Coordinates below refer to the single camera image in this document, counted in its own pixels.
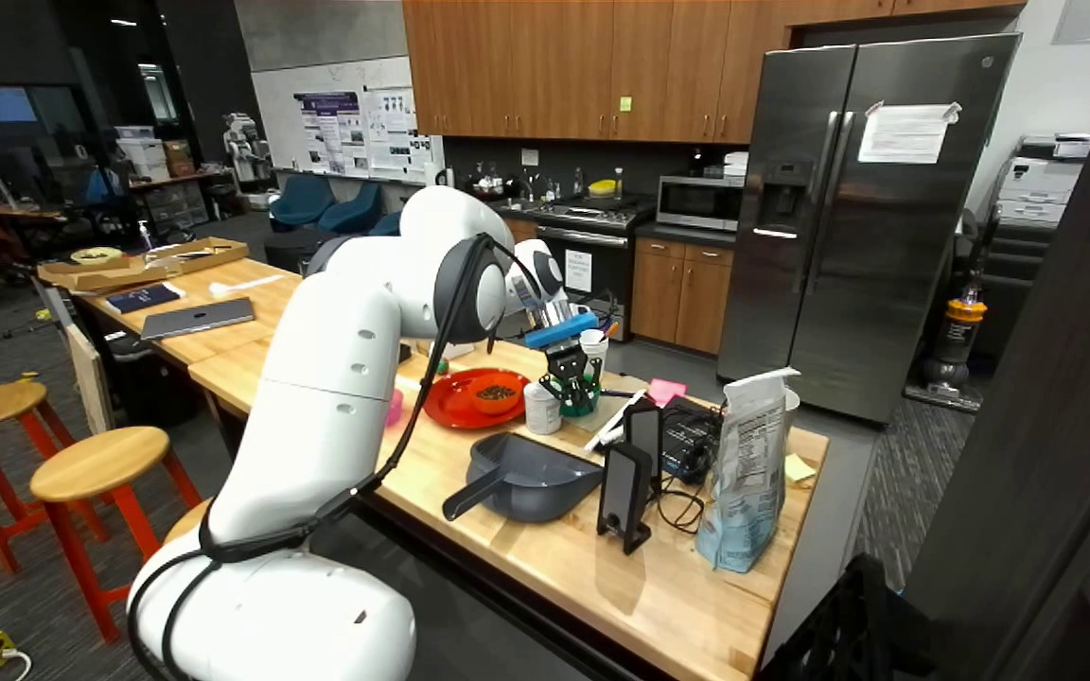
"gray floor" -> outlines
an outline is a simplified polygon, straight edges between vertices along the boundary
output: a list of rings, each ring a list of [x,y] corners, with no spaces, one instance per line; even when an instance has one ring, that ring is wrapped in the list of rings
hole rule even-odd
[[[266,238],[266,222],[253,217],[231,219],[215,231],[247,242]],[[59,414],[72,424],[72,431],[85,431],[64,345],[54,325],[35,318],[35,306],[30,286],[0,291],[0,381],[37,369]],[[688,388],[706,396],[718,395],[707,354],[638,340],[616,345],[609,362],[630,376],[688,381]],[[809,527],[800,541],[784,605],[778,612],[778,641],[784,641],[809,612],[851,554],[879,556],[889,567],[889,583],[904,583],[971,424],[973,420],[962,414],[915,400],[903,406],[889,431],[826,414],[800,414],[800,427],[826,431],[834,448]],[[228,470],[228,456],[205,417],[181,431],[178,451],[199,483],[211,490]],[[17,431],[0,431],[0,460],[17,483],[26,483],[35,460]],[[156,527],[178,517],[168,479],[146,483],[146,497],[161,516]],[[558,656],[508,629],[485,605],[432,574],[392,541],[380,541],[361,527],[336,533],[340,537],[329,541],[329,547],[336,547],[340,560],[371,567],[413,599],[421,615],[416,678],[577,678]],[[129,577],[129,547],[105,543],[99,556],[110,574]],[[23,537],[18,560],[18,577],[4,577],[0,572],[0,629],[9,629],[17,644],[35,656],[35,678],[146,678],[134,665],[129,646],[99,644],[50,533]]]

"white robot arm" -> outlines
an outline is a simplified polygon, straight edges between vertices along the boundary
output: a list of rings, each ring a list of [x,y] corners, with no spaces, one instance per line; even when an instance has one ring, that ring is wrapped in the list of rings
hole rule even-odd
[[[325,507],[380,479],[402,338],[479,340],[508,306],[496,261],[469,253],[480,238],[510,250],[493,207],[432,185],[404,204],[402,238],[354,238],[301,285],[210,521],[163,543],[134,583],[146,658],[223,681],[409,675],[416,632],[398,591],[301,547],[231,547],[297,543]]]

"refrigerator door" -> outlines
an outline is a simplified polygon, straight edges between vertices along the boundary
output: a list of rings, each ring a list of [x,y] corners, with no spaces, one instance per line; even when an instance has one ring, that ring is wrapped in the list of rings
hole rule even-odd
[[[851,44],[764,57],[718,349],[725,377],[784,366],[792,354],[819,195],[826,192],[826,165],[838,147],[851,57]]]
[[[949,257],[967,189],[992,136],[1010,52],[1016,39],[1001,34],[858,44],[848,91],[851,120],[834,154],[792,349],[802,400],[874,424],[889,420]],[[946,136],[932,158],[915,139],[929,136],[929,125],[904,130],[904,136],[879,130],[911,125],[904,116],[915,113],[889,108],[896,113],[889,116],[885,105],[946,105]]]

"gray pan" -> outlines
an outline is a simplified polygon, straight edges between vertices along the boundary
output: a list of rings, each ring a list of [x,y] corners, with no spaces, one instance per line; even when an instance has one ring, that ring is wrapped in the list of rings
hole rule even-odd
[[[539,440],[499,431],[474,441],[466,488],[442,499],[442,517],[466,516],[474,502],[517,521],[558,521],[592,488],[600,488],[601,464],[572,456]]]

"whiteboard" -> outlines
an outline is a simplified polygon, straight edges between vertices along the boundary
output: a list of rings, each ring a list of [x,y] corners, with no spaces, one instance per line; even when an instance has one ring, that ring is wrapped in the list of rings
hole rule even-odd
[[[409,57],[250,73],[272,165],[432,185],[442,139],[416,136]]]

